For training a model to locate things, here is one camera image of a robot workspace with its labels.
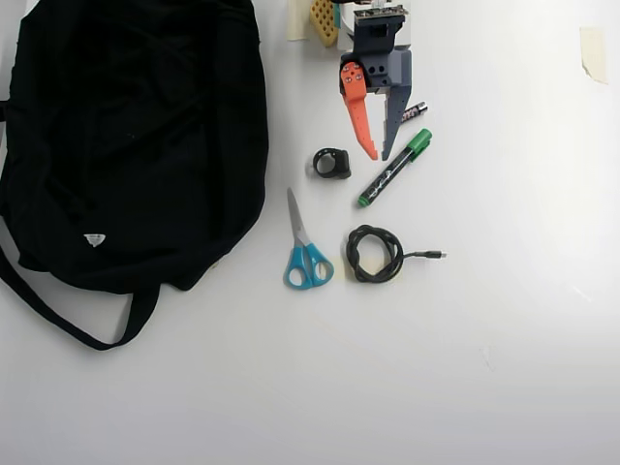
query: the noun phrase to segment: blue scissors handle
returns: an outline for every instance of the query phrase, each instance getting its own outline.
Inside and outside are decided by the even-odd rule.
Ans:
[[[304,254],[307,255],[310,263],[307,263]],[[317,268],[320,265],[323,265],[327,269],[327,276],[324,279],[321,279],[319,273],[317,273]],[[298,270],[300,272],[303,279],[301,284],[296,284],[291,280],[291,273],[293,273],[294,270]],[[310,243],[305,247],[296,246],[293,249],[285,279],[289,286],[303,291],[327,284],[329,280],[333,278],[333,273],[333,264],[321,252],[319,252],[319,249],[317,249],[314,244]]]

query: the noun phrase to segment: small black object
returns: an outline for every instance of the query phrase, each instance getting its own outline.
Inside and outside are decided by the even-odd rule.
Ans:
[[[379,237],[387,248],[389,253],[389,263],[377,274],[370,274],[359,264],[359,251],[357,246],[367,235]],[[386,283],[394,278],[403,267],[405,259],[410,257],[420,257],[424,259],[442,259],[446,256],[443,252],[428,251],[414,252],[407,254],[403,252],[403,246],[398,238],[389,231],[381,228],[373,228],[372,226],[362,225],[349,234],[349,242],[347,242],[347,260],[354,270],[356,279],[360,283],[381,284]]]
[[[321,162],[321,159],[326,155],[329,155],[331,158],[333,158],[333,170],[328,172],[320,172],[319,163]],[[323,150],[319,150],[314,156],[314,171],[316,171],[320,177],[324,177],[325,179],[331,179],[333,177],[347,179],[348,177],[351,177],[349,153],[346,150],[338,150],[337,148],[324,148]]]

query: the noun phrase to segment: black ring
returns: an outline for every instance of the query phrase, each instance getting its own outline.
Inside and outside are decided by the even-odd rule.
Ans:
[[[319,162],[326,155],[329,155],[331,158],[333,158],[333,170],[328,172],[320,172]],[[338,150],[337,148],[324,148],[323,150],[319,150],[314,156],[313,165],[314,171],[316,171],[320,177],[325,179],[331,179],[334,177],[339,177],[340,179],[347,179],[348,177],[351,177],[349,153],[347,153],[346,150]]]

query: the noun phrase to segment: green marker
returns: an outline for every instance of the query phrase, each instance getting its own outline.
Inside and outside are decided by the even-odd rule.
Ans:
[[[431,132],[427,129],[422,129],[394,161],[389,164],[386,170],[359,196],[357,200],[359,206],[366,207],[374,202],[379,197],[379,194],[386,189],[391,180],[407,166],[407,163],[413,163],[426,150],[426,147],[430,145],[431,139],[433,139]]]

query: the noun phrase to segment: white logo patch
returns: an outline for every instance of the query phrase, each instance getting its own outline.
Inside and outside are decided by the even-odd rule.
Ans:
[[[85,234],[84,237],[86,237],[88,243],[93,247],[99,247],[104,243],[104,240],[106,240],[105,234]]]

